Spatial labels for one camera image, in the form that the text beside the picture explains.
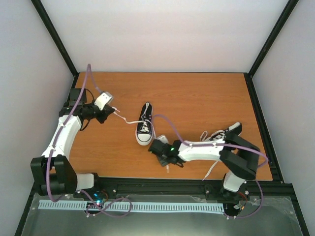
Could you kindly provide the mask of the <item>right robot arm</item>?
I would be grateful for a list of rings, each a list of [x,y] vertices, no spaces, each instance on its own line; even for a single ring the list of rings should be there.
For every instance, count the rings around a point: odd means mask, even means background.
[[[175,140],[172,144],[161,136],[153,140],[148,152],[164,166],[182,167],[186,162],[197,160],[221,162],[228,168],[222,188],[233,193],[238,192],[245,181],[256,179],[260,157],[258,147],[233,133],[213,141]]]

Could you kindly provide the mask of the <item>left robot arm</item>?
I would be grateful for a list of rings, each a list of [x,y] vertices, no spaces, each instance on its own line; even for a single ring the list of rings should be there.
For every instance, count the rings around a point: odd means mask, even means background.
[[[92,198],[102,194],[102,185],[96,173],[78,174],[69,162],[69,155],[79,131],[86,126],[84,121],[96,119],[103,124],[114,108],[109,104],[113,96],[102,92],[87,102],[88,90],[72,88],[69,98],[59,111],[58,126],[47,149],[40,157],[31,160],[31,172],[35,189],[41,196],[73,194],[84,189]]]

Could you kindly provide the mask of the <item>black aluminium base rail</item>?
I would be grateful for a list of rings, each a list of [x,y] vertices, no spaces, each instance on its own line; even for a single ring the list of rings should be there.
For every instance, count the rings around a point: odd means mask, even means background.
[[[102,177],[96,186],[86,189],[93,199],[106,192],[110,199],[126,195],[190,195],[205,196],[206,200],[228,201],[249,196],[294,196],[292,184],[279,181],[248,181],[236,193],[224,190],[221,180],[180,180]]]

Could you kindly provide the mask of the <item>left black frame post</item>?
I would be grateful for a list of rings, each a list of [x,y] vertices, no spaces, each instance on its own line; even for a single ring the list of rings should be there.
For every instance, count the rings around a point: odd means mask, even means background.
[[[39,17],[41,18],[43,24],[45,25],[48,33],[50,34],[52,40],[54,41],[61,57],[65,61],[71,75],[75,78],[78,76],[79,72],[74,66],[74,63],[72,62],[70,55],[68,54],[53,22],[51,21],[49,14],[47,13],[42,1],[40,0],[31,0],[34,8],[36,9]]]

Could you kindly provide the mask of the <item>black frame post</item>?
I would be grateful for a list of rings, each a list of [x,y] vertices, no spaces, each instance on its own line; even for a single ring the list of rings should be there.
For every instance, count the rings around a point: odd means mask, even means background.
[[[281,32],[282,28],[286,24],[287,20],[289,19],[291,13],[295,9],[299,0],[289,0],[284,9],[282,10],[280,16],[278,17],[275,25],[273,26],[270,34],[268,35],[264,45],[262,46],[259,54],[257,55],[253,65],[251,66],[248,75],[252,79],[259,69],[260,65],[262,64],[263,60],[265,59],[266,55],[268,54],[269,50],[271,49],[273,43],[277,39],[279,33]]]
[[[68,54],[53,22],[51,21],[49,14],[47,13],[42,1],[40,0],[31,0],[34,8],[36,9],[39,17],[41,18],[43,24],[45,25],[48,33],[50,34],[52,40],[54,41],[61,57],[65,61],[71,75],[75,78],[78,76],[79,72],[74,66],[74,63],[72,62],[70,55]]]

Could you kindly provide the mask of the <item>right black frame post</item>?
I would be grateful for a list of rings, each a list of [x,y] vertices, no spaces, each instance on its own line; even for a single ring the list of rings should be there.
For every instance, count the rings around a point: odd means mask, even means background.
[[[286,24],[287,20],[289,19],[291,13],[295,9],[299,0],[289,0],[284,9],[282,10],[280,16],[278,17],[275,25],[273,26],[270,34],[268,35],[264,45],[262,46],[259,54],[257,55],[253,65],[251,66],[248,75],[252,79],[259,69],[260,65],[262,64],[263,60],[265,59],[266,55],[268,54],[269,50],[271,49],[273,43],[277,39],[279,33],[281,32],[282,28]]]

